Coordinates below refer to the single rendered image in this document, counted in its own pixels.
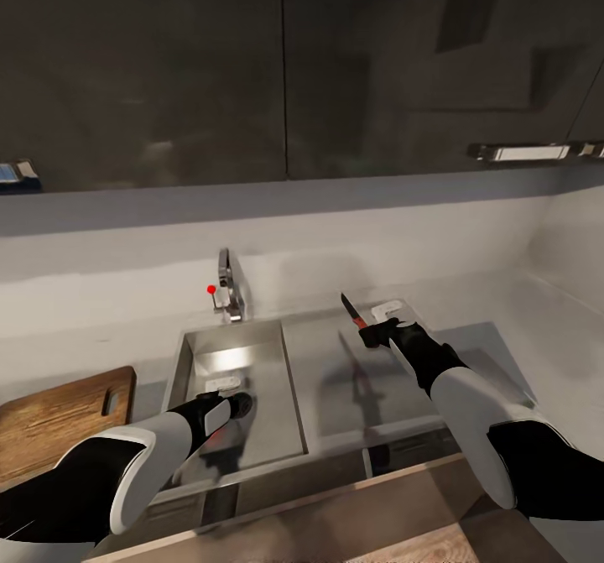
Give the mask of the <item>cutting board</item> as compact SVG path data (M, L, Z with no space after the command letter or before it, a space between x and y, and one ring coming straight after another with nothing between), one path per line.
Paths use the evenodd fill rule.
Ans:
M81 441L129 424L135 371L113 369L0 406L0 482L56 461ZM117 406L105 415L109 394Z

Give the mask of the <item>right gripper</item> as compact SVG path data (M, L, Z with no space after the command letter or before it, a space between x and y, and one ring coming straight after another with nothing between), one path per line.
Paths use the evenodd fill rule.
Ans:
M380 344L385 346L383 342L383 331L390 325L396 324L398 319L394 317L393 319L388 319L386 322L382 322L381 324L376 324L373 326L367 326L360 329L360 336L364 340L366 347L378 347Z

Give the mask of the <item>parer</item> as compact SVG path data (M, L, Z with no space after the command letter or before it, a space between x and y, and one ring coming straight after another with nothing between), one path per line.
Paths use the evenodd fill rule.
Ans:
M346 298L345 295L341 295L341 300L345 307L348 309L348 312L350 313L351 317L353 318L353 322L355 322L355 324L358 324L358 327L360 329L367 327L367 323L356 312L356 309L353 307L353 305L351 305L351 302Z

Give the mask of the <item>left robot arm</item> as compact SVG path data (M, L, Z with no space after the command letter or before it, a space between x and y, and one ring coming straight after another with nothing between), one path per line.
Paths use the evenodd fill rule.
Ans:
M74 446L57 467L0 493L0 563L82 563L124 534L178 467L234 415L236 377L206 382L197 399L112 427Z

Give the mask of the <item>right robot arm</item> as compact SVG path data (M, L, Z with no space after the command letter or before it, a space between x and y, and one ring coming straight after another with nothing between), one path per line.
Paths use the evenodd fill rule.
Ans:
M392 348L495 503L517 509L568 563L604 563L604 462L576 450L416 321L386 317L402 306L392 300L372 308L373 326L359 331L365 346Z

